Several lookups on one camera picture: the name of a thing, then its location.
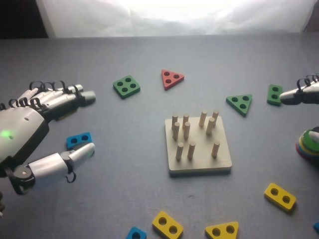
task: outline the table surface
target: table surface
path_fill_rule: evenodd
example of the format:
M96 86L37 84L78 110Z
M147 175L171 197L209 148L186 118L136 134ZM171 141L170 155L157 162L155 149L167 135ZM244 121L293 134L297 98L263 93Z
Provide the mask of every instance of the table surface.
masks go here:
M0 102L37 80L82 84L97 96L51 122L28 159L65 151L68 136L91 132L96 153L74 184L18 196L0 180L0 238L124 239L136 226L157 239L152 220L161 210L184 226L185 239L204 239L205 227L232 221L238 239L318 238L319 172L295 150L304 130L318 125L318 106L274 107L266 98L269 84L291 90L319 71L319 34L9 40L0 41L0 56ZM162 69L185 80L165 91ZM126 75L141 92L121 100L112 83ZM253 95L246 118L225 102L243 94ZM203 109L223 117L232 171L171 178L164 120ZM265 200L271 182L296 196L292 215Z

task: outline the hole in block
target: hole in block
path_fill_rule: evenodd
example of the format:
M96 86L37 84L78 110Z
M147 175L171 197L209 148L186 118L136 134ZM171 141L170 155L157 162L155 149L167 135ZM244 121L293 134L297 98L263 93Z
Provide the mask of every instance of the hole in block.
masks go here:
M278 189L272 188L272 189L270 190L270 193L271 193L272 195L274 195L274 196L277 196L277 195L278 195Z
M132 239L140 239L141 235L139 233L133 233Z
M171 234L176 234L176 233L177 233L177 227L175 227L175 226L170 226L170 227L169 227L169 232L170 232Z
M159 219L159 224L160 224L160 225L164 226L166 223L167 223L166 218L160 218L160 219Z
M78 140L76 138L71 139L71 143L77 143Z
M87 135L84 135L84 136L81 137L81 139L82 139L83 141L87 141L87 140L89 139L89 137L88 137Z
M284 203L289 203L290 202L290 197L283 196L283 201L284 201Z
M230 234L233 234L235 232L235 229L233 226L229 225L226 227L226 231Z
M220 236L220 230L218 228L214 228L212 231L213 235L215 237L219 237Z

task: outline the yellow triangle block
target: yellow triangle block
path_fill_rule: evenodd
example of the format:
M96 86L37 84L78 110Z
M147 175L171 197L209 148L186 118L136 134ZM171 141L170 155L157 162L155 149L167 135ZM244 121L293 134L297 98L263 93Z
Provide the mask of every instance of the yellow triangle block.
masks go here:
M238 222L224 223L205 228L205 232L211 239L236 239Z

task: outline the red triangle block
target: red triangle block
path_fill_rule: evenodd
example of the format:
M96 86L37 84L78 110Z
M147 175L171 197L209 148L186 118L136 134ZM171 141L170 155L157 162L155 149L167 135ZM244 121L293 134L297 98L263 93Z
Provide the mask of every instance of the red triangle block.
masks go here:
M161 77L163 78L164 89L167 91L169 88L172 88L183 81L185 75L173 71L162 70Z

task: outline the colorful ring stack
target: colorful ring stack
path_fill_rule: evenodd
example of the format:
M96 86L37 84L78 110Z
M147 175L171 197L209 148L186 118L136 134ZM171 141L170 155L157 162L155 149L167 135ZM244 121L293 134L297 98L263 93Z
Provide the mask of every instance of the colorful ring stack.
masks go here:
M309 137L309 131L319 131L319 127L307 130L296 143L296 151L304 159L319 163L319 143Z

